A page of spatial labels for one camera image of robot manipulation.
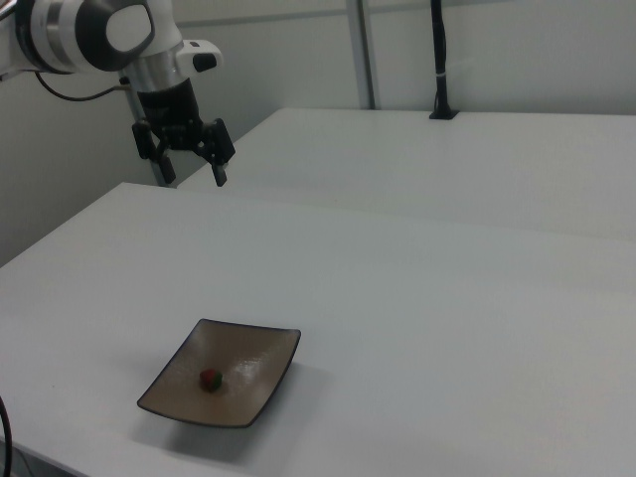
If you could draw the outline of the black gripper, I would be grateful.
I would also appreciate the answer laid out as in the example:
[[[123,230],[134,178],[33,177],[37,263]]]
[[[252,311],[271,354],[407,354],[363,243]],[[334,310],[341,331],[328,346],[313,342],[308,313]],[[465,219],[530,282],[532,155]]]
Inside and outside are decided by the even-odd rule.
[[[212,168],[218,187],[228,177],[227,164],[235,155],[235,147],[225,123],[217,118],[204,123],[199,114],[192,82],[189,79],[159,91],[138,92],[143,115],[132,125],[141,159],[157,165],[165,184],[172,184],[175,171],[166,150],[197,149]],[[156,145],[153,134],[160,140]]]

